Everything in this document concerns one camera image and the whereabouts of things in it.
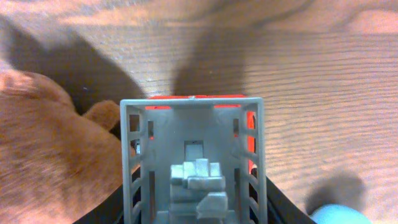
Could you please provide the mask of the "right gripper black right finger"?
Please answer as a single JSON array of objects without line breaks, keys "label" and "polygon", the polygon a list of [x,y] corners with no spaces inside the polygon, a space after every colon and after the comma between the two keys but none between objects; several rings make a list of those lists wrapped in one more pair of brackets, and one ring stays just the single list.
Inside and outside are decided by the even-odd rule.
[{"label": "right gripper black right finger", "polygon": [[267,177],[265,194],[251,187],[251,197],[258,202],[259,199],[267,201],[268,224],[316,224],[305,212],[294,205],[276,185]]}]

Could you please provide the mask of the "red toy truck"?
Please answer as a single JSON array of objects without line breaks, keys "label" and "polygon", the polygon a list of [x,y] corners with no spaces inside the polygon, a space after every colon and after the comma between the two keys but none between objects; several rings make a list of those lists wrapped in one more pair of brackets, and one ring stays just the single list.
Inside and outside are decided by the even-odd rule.
[{"label": "red toy truck", "polygon": [[267,223],[259,97],[122,100],[125,223]]}]

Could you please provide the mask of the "brown plush toy with carrot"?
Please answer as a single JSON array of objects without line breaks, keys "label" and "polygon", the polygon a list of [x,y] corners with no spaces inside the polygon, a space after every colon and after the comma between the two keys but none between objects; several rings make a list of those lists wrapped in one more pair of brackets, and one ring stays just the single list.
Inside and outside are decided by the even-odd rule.
[{"label": "brown plush toy with carrot", "polygon": [[78,114],[37,73],[1,73],[1,222],[73,223],[122,185],[118,104]]}]

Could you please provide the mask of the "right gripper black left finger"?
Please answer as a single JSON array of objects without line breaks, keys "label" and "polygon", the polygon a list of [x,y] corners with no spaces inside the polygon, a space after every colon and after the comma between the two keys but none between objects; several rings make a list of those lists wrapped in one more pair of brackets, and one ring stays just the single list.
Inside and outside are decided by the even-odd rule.
[{"label": "right gripper black left finger", "polygon": [[123,185],[73,224],[124,224]]}]

